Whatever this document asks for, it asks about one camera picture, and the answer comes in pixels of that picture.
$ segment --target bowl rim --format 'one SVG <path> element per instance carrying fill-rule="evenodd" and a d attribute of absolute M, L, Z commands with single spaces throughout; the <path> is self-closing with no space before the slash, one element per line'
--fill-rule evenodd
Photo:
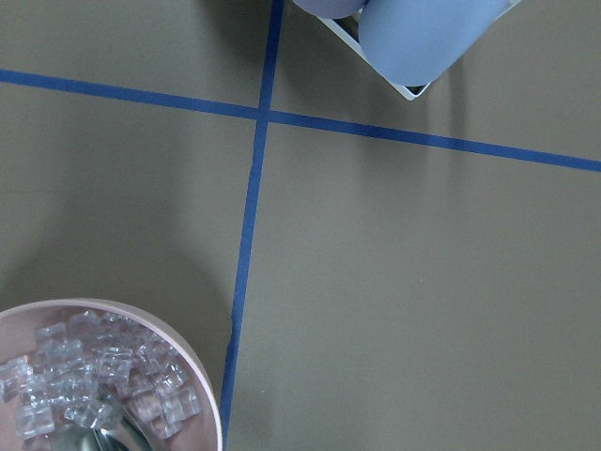
<path fill-rule="evenodd" d="M 217 401 L 215 400 L 215 395 L 213 394 L 213 388 L 208 379 L 207 371 L 200 361 L 200 358 L 196 355 L 196 352 L 194 352 L 192 346 L 190 346 L 186 339 L 181 336 L 181 334 L 179 334 L 179 332 L 177 332 L 173 327 L 164 322 L 162 319 L 141 308 L 129 305 L 127 303 L 118 303 L 116 301 L 97 298 L 51 299 L 47 301 L 24 303 L 0 312 L 0 320 L 11 315 L 44 307 L 83 307 L 117 313 L 128 318 L 135 319 L 140 324 L 147 327 L 155 334 L 158 334 L 164 340 L 168 341 L 181 354 L 183 359 L 190 365 L 198 380 L 200 380 L 200 383 L 207 394 L 213 413 L 213 419 L 215 421 L 215 431 L 217 433 L 217 451 L 223 451 L 222 422 L 219 414 L 219 408 L 217 407 Z"/>

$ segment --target pink bowl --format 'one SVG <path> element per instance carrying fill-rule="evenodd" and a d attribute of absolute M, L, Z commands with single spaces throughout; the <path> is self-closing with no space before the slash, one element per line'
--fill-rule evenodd
<path fill-rule="evenodd" d="M 221 420 L 207 371 L 180 334 L 144 310 L 100 299 L 59 299 L 11 308 L 0 312 L 0 362 L 31 352 L 36 347 L 34 329 L 65 320 L 88 308 L 117 313 L 138 321 L 177 349 L 191 374 L 194 374 L 193 383 L 202 411 L 186 420 L 184 429 L 167 441 L 170 451 L 222 451 Z M 0 449 L 21 449 L 21 442 L 15 435 L 15 404 L 16 399 L 0 404 Z"/>

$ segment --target blue line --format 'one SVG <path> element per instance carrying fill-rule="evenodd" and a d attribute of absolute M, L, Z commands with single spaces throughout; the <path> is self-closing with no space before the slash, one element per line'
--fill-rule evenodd
<path fill-rule="evenodd" d="M 270 122 L 305 127 L 310 129 L 324 130 L 329 132 L 357 134 L 402 143 L 431 146 L 434 148 L 448 148 L 463 152 L 479 153 L 495 157 L 510 158 L 525 162 L 553 164 L 556 166 L 570 167 L 585 171 L 601 172 L 601 162 L 585 158 L 569 157 L 555 153 L 527 150 L 525 148 L 510 148 L 495 144 L 468 141 L 465 139 L 437 136 L 434 134 L 406 132 L 373 125 L 357 124 L 342 120 L 326 119 L 322 117 L 311 117 L 284 113 L 281 111 L 270 111 Z"/>
<path fill-rule="evenodd" d="M 54 91 L 86 94 L 118 101 L 134 101 L 151 105 L 166 106 L 182 110 L 200 111 L 231 117 L 255 119 L 257 109 L 250 106 L 235 105 L 220 101 L 204 101 L 189 97 L 162 94 L 159 92 L 130 89 L 127 87 L 99 85 L 97 83 L 80 82 L 67 78 L 49 77 L 33 73 L 0 70 L 0 83 L 20 86 L 41 87 Z"/>
<path fill-rule="evenodd" d="M 265 146 L 267 144 L 271 96 L 273 94 L 273 82 L 275 79 L 275 68 L 280 43 L 280 31 L 282 29 L 284 1 L 285 0 L 273 0 L 273 3 L 271 4 L 270 31 L 267 38 L 267 49 L 265 51 L 265 62 L 263 65 L 263 80 L 261 81 L 258 114 L 256 118 L 256 127 L 254 129 L 253 165 L 251 167 L 251 173 L 248 179 L 248 189 L 246 192 L 246 207 L 244 208 L 242 236 L 240 238 L 236 288 L 234 290 L 234 302 L 232 305 L 232 335 L 229 345 L 227 346 L 225 369 L 223 371 L 222 397 L 220 403 L 223 443 L 226 443 L 227 441 L 227 432 L 229 430 L 229 420 L 232 410 L 240 334 L 244 316 L 244 303 L 246 301 L 246 287 L 248 284 L 251 253 L 253 249 L 254 222 L 261 184 L 261 173 L 263 170 L 263 157 L 265 155 Z"/>

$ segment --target gray surface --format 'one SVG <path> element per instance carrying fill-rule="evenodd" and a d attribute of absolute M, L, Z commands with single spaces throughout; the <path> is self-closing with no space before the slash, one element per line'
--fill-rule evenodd
<path fill-rule="evenodd" d="M 270 2 L 3 1 L 0 65 L 256 106 Z"/>
<path fill-rule="evenodd" d="M 286 9 L 273 107 L 601 158 L 601 3 L 525 0 L 407 102 L 322 23 Z"/>
<path fill-rule="evenodd" d="M 144 308 L 191 343 L 219 395 L 254 123 L 17 86 L 0 97 L 0 306 Z"/>
<path fill-rule="evenodd" d="M 601 445 L 599 176 L 272 126 L 232 450 Z"/>

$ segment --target bowl of ice cubes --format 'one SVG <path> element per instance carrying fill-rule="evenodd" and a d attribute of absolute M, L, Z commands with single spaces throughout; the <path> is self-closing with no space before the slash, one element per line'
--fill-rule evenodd
<path fill-rule="evenodd" d="M 215 397 L 172 327 L 96 299 L 0 313 L 0 450 L 222 451 Z"/>

